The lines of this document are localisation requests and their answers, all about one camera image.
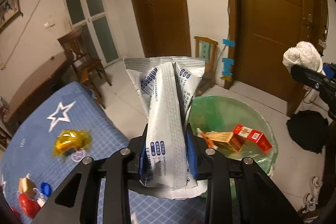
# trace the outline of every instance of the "chair backrest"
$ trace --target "chair backrest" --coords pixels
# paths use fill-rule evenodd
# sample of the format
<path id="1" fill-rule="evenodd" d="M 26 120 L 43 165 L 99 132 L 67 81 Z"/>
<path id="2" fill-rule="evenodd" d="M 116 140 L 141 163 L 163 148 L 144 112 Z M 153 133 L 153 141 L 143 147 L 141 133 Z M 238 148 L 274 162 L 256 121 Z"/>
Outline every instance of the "chair backrest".
<path id="1" fill-rule="evenodd" d="M 205 60 L 205 71 L 213 71 L 217 41 L 207 37 L 194 37 L 196 40 L 195 56 Z"/>
<path id="2" fill-rule="evenodd" d="M 86 55 L 90 55 L 89 53 L 82 52 L 80 39 L 81 42 L 83 42 L 82 28 L 73 30 L 72 32 L 58 39 L 59 43 L 64 48 L 64 50 L 73 51 L 73 53 L 75 54 L 74 62 L 76 62 L 77 60 Z"/>

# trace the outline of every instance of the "black bag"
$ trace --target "black bag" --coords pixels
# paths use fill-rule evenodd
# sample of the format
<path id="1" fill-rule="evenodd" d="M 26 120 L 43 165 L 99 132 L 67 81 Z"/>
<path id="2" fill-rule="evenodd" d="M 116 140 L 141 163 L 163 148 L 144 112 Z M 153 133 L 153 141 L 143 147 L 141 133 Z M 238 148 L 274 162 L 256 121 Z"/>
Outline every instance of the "black bag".
<path id="1" fill-rule="evenodd" d="M 304 150 L 321 153 L 329 133 L 328 120 L 317 111 L 305 110 L 294 114 L 287 121 L 292 140 Z"/>

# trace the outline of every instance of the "metal screw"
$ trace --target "metal screw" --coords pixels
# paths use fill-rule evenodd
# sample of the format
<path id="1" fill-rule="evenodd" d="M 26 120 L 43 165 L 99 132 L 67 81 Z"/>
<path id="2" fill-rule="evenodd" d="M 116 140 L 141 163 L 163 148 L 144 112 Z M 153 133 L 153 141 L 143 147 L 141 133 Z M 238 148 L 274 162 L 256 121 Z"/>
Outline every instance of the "metal screw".
<path id="1" fill-rule="evenodd" d="M 82 162 L 83 162 L 84 164 L 89 164 L 90 162 L 92 162 L 92 158 L 90 158 L 90 157 L 85 157 L 85 158 L 82 160 Z"/>
<path id="2" fill-rule="evenodd" d="M 213 155 L 214 153 L 216 153 L 216 150 L 212 149 L 212 148 L 208 148 L 205 150 L 205 153 L 207 155 Z"/>
<path id="3" fill-rule="evenodd" d="M 244 158 L 244 163 L 246 163 L 246 164 L 252 164 L 253 160 L 251 158 L 249 158 L 249 157 L 246 157 L 246 158 Z"/>
<path id="4" fill-rule="evenodd" d="M 122 155 L 128 155 L 129 153 L 131 153 L 131 150 L 129 150 L 128 148 L 123 148 L 120 150 L 120 153 Z"/>

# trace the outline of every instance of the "green trash bin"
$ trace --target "green trash bin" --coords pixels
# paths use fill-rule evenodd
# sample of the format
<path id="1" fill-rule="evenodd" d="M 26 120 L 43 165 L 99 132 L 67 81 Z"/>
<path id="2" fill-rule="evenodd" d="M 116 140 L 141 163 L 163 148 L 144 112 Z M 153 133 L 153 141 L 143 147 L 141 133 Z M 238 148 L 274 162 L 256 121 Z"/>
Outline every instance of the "green trash bin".
<path id="1" fill-rule="evenodd" d="M 196 97 L 193 100 L 189 116 L 189 123 L 194 134 L 197 128 L 203 132 L 230 132 L 237 124 L 252 128 L 264 133 L 272 145 L 271 151 L 264 155 L 260 148 L 253 143 L 244 145 L 240 152 L 234 153 L 226 149 L 218 149 L 226 157 L 241 160 L 243 157 L 253 158 L 258 165 L 270 174 L 278 155 L 278 145 L 271 127 L 266 120 L 252 107 L 226 96 L 208 95 Z M 235 188 L 231 181 L 232 197 L 235 197 Z"/>

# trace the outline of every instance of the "framed picture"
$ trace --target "framed picture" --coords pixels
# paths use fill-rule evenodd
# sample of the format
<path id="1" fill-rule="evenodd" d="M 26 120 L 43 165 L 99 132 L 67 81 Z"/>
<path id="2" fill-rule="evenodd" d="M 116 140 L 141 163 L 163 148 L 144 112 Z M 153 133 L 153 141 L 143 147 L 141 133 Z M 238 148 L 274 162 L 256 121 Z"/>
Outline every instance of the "framed picture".
<path id="1" fill-rule="evenodd" d="M 4 0 L 0 3 L 0 33 L 14 19 L 22 15 L 19 0 Z"/>

